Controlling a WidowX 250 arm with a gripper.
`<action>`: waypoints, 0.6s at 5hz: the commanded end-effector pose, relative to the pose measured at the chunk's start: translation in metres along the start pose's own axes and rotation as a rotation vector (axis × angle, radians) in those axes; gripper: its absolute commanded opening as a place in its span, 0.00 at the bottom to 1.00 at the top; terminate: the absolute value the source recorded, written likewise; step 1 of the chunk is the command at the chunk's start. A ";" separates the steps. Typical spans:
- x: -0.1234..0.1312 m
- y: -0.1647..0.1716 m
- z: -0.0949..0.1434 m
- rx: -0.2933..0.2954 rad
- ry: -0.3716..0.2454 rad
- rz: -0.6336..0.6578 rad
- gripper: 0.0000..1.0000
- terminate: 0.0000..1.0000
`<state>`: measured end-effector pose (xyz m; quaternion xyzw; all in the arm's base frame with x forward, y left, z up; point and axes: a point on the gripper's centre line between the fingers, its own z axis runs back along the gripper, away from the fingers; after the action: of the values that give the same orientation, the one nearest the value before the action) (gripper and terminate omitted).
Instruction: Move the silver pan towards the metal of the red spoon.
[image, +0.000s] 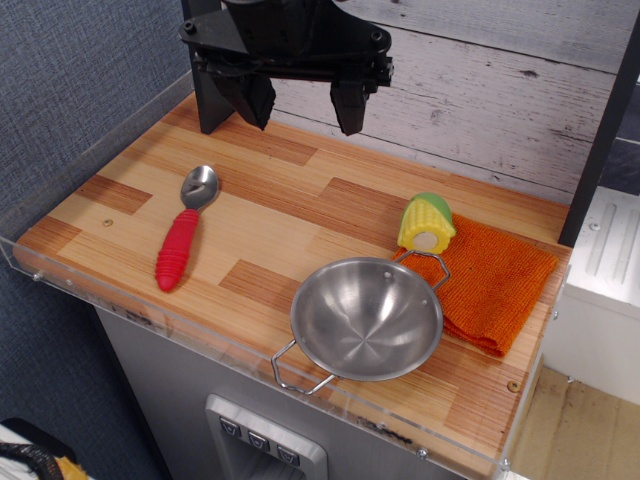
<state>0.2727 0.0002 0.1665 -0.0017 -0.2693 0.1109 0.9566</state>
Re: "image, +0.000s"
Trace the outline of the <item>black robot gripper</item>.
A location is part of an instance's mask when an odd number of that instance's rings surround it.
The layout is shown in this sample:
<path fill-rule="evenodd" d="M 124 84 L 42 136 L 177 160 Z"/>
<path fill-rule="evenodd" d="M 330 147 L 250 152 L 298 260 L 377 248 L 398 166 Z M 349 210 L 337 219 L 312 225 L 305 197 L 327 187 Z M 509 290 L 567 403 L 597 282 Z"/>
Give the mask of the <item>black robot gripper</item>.
<path fill-rule="evenodd" d="M 350 136 L 363 128 L 369 96 L 393 75 L 390 33 L 333 1 L 226 1 L 185 20 L 179 34 L 197 68 L 260 130 L 276 98 L 270 78 L 332 82 L 338 124 Z"/>

